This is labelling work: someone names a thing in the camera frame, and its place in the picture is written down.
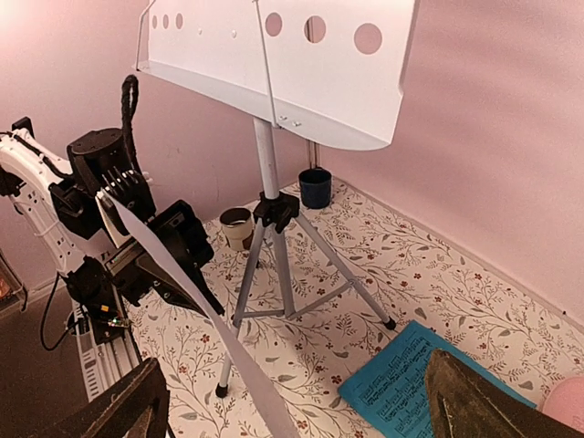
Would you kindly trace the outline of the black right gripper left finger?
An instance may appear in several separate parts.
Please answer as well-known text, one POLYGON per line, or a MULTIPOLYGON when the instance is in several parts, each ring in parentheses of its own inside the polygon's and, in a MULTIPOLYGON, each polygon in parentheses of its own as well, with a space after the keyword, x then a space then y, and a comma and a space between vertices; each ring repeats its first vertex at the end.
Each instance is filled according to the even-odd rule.
POLYGON ((159 361, 148 358, 42 437, 165 437, 170 392, 159 361))

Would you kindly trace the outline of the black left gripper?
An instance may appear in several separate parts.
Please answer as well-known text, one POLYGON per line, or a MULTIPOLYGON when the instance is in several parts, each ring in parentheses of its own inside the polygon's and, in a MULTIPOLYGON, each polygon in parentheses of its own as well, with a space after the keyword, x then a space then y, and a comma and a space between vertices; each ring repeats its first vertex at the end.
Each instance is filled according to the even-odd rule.
MULTIPOLYGON (((66 177, 66 228, 74 235, 90 239, 105 231, 95 201, 104 184, 102 174, 117 167, 120 171, 141 172, 136 151, 126 143, 118 128, 92 130, 67 146, 71 171, 66 177)), ((185 201, 174 202, 144 223, 114 199, 130 240, 114 256, 135 257, 139 271, 164 302, 207 316, 212 310, 224 315, 224 306, 207 286, 202 267, 214 256, 202 222, 185 201)))

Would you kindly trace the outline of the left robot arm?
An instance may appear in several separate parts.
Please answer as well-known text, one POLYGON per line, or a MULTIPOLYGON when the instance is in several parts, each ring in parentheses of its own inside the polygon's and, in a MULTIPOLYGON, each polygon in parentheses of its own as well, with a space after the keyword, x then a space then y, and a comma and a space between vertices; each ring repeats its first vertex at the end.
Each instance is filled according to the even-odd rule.
POLYGON ((121 129, 84 134, 67 146, 65 158, 36 141, 28 117, 2 133, 1 194, 11 199, 43 240, 68 293, 92 318, 111 321, 120 313, 117 296, 138 306, 150 289, 170 305, 200 312, 126 234, 114 207, 100 199, 103 193, 156 234, 213 310, 223 315, 224 307, 203 278, 202 268, 214 250, 201 220, 184 200, 157 212, 121 129))

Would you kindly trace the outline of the white perforated music stand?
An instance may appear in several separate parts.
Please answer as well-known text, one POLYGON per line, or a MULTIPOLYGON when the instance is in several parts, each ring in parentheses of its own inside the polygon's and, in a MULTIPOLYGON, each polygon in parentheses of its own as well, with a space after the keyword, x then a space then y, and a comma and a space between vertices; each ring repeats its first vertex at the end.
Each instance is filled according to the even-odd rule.
POLYGON ((263 238, 273 236, 283 299, 279 315, 298 318, 285 230, 295 222, 378 316, 389 317, 336 251, 280 191, 273 132, 346 151, 391 144, 412 44, 415 1, 151 1, 142 10, 134 67, 249 114, 263 184, 251 254, 231 333, 246 303, 263 238), (305 24, 313 18, 315 42, 305 24))

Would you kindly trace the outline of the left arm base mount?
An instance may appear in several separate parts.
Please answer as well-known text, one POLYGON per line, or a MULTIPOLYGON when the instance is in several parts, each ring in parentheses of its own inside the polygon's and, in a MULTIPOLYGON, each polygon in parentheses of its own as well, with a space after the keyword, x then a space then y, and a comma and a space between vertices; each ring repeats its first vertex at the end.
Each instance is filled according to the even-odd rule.
POLYGON ((148 294, 151 281, 136 265, 136 258, 115 255, 102 262, 81 253, 67 253, 59 273, 71 298, 85 311, 97 331, 97 344, 119 337, 129 326, 122 301, 137 307, 148 294))

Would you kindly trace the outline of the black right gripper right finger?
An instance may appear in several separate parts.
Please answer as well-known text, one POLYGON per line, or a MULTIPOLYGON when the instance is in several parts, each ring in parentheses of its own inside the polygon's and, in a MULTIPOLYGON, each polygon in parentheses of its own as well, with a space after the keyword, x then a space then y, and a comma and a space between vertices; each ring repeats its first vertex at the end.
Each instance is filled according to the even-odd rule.
POLYGON ((453 354, 432 352, 424 376, 436 437, 580 437, 506 394, 453 354))

